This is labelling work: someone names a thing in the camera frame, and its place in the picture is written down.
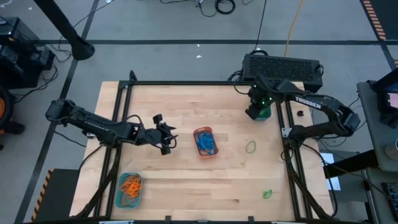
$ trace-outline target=black stand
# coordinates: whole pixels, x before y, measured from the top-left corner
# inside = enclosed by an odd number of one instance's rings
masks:
[[[329,177],[332,178],[346,174],[346,172],[343,172],[342,170],[347,172],[356,172],[368,167],[377,168],[378,166],[379,163],[377,161],[376,154],[374,153],[374,149],[372,149],[342,161],[324,166],[323,170],[325,173],[329,173]]]
[[[94,47],[85,42],[70,24],[54,0],[34,0],[58,31],[69,41],[76,60],[86,60],[94,54]]]

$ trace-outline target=concrete floor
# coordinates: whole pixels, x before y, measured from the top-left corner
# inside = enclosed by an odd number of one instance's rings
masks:
[[[85,17],[98,0],[56,1],[72,24]],[[203,10],[214,11],[212,0],[205,0]],[[227,44],[228,40],[255,40],[261,19],[263,0],[244,6],[236,1],[236,10],[224,16],[206,18],[194,2],[161,4],[155,0],[115,0],[98,11],[88,32],[88,40],[224,40],[220,44],[127,44],[95,45],[96,52],[88,60],[78,62],[67,95],[68,99],[94,111],[101,82],[126,80],[134,70],[139,80],[226,80],[240,69],[244,54],[252,44]],[[299,0],[268,0],[261,40],[286,40]],[[98,7],[106,4],[99,0]],[[1,8],[0,15],[18,16],[41,39],[58,40],[59,32],[33,0],[14,0]],[[86,21],[76,27],[83,32]],[[359,0],[305,0],[298,16],[292,40],[377,40]],[[325,67],[322,94],[334,96],[346,105],[356,99],[357,82],[377,80],[391,71],[379,45],[295,45],[288,57],[319,60]],[[283,56],[285,45],[259,45],[269,55]],[[398,46],[388,46],[398,59]],[[65,55],[56,52],[61,58]],[[60,96],[72,60],[55,63],[58,78],[44,91],[31,94],[16,105],[15,119],[26,125],[20,136],[1,136],[5,149],[0,152],[0,219],[13,223],[47,130],[44,113],[51,100]],[[356,110],[364,120],[361,108]],[[316,123],[322,114],[314,113]],[[57,131],[85,144],[80,130],[58,127]],[[367,151],[371,141],[365,127],[339,146],[341,151]],[[39,175],[25,221],[30,216],[39,195],[42,181],[49,169],[77,169],[84,149],[59,136],[54,136]],[[362,203],[346,203],[338,216],[344,220],[366,218]]]

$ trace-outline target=black metal frame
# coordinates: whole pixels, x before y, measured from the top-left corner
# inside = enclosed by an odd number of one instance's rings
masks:
[[[129,104],[131,100],[131,93],[132,93],[132,87],[134,85],[228,85],[228,86],[233,86],[233,85],[250,85],[251,82],[237,82],[237,83],[231,83],[231,82],[208,82],[208,81],[137,81],[137,79],[134,77],[133,80],[130,81],[119,81],[118,85],[118,92],[116,94],[116,101],[115,101],[115,106],[114,106],[114,111],[113,111],[113,120],[115,121],[119,109],[120,109],[120,103],[121,103],[121,97],[122,97],[122,92],[127,87],[127,94],[126,94],[126,100],[124,102],[124,109],[123,109],[123,119],[127,117],[128,109],[129,109]],[[292,115],[292,109],[290,106],[289,102],[285,102],[286,104],[286,110],[287,110],[287,117],[289,120],[289,126],[293,127],[294,126],[294,119]],[[280,103],[276,103],[276,108],[277,108],[277,114],[278,114],[278,120],[279,120],[279,126],[280,126],[280,131],[281,131],[281,138],[282,142],[284,141],[282,137],[282,128],[285,127],[284,124],[284,116],[282,113],[282,107]],[[289,157],[289,151],[285,147],[285,144],[282,144],[284,147],[284,156]],[[121,155],[121,148],[119,147],[116,149],[116,156],[115,158],[120,159]],[[300,178],[304,184],[306,184],[305,181],[305,174],[304,174],[304,169],[303,169],[303,164],[301,160],[301,155],[300,151],[296,150],[294,151],[294,156],[296,159],[297,163],[297,172],[300,175]],[[107,170],[109,167],[110,163],[110,158],[111,158],[111,149],[106,150],[104,162],[103,162],[103,168],[101,172],[101,180],[100,183],[103,182],[104,177],[107,174]],[[290,195],[292,197],[292,205],[293,205],[293,210],[294,210],[294,217],[296,222],[304,222],[304,223],[339,223],[339,224],[355,224],[355,222],[344,222],[344,221],[338,221],[338,220],[324,220],[324,219],[316,219],[312,217],[312,210],[307,202],[306,198],[303,198],[304,202],[304,207],[305,207],[305,213],[306,213],[306,218],[301,217],[300,215],[300,207],[299,207],[299,201],[297,198],[297,191],[296,191],[296,186],[295,182],[293,179],[288,176],[289,179],[289,187],[290,187]],[[111,213],[112,213],[112,208],[113,208],[113,200],[114,200],[114,193],[115,193],[115,188],[116,188],[116,180],[117,180],[117,174],[114,176],[112,182],[111,182],[111,187],[109,188],[109,197],[106,205],[106,214],[104,220],[110,220],[111,218]],[[100,207],[101,207],[101,199],[97,202],[95,211],[94,211],[94,217],[98,218],[99,212],[100,212]],[[230,222],[230,221],[211,221],[211,220],[191,220],[191,221],[172,221],[170,216],[166,216],[165,220],[134,220],[134,223],[136,224],[148,224],[148,223],[158,223],[158,224],[171,224],[171,223],[178,223],[178,224],[192,224],[192,223],[209,223],[211,222],[212,224],[253,224],[253,223],[261,223],[261,224],[266,224],[266,223],[272,223],[272,222],[257,222],[254,221],[254,217],[248,217],[247,221],[239,221],[239,222]]]

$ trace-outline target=wooden table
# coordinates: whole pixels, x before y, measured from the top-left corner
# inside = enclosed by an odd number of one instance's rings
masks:
[[[96,114],[111,119],[117,86],[117,82],[103,82]],[[256,221],[294,220],[286,166],[280,158],[283,148],[275,104],[267,121],[253,121],[246,115],[248,104],[249,97],[236,93],[233,86],[134,85],[129,115],[138,114],[150,128],[154,127],[152,117],[163,114],[164,121],[177,128],[173,134],[178,134],[178,146],[162,156],[152,146],[123,144],[118,176],[140,173],[142,198],[135,210],[114,205],[111,218],[164,220],[171,215],[172,220],[245,221],[248,216]],[[282,109],[289,126],[284,105]],[[304,116],[297,116],[299,110]],[[296,124],[312,124],[307,106],[292,102],[292,112]],[[213,128],[220,149],[211,159],[199,158],[195,148],[193,130],[203,126]],[[252,154],[246,152],[250,141],[257,145]],[[318,149],[314,140],[306,143]],[[97,140],[89,140],[85,156],[97,147]],[[78,213],[98,188],[104,152],[97,152],[83,166],[70,215]],[[320,158],[305,147],[301,153],[309,191],[327,213],[333,213]],[[272,197],[263,199],[263,191],[269,189]],[[108,191],[103,195],[102,215],[107,198]],[[300,211],[305,217],[303,206]]]

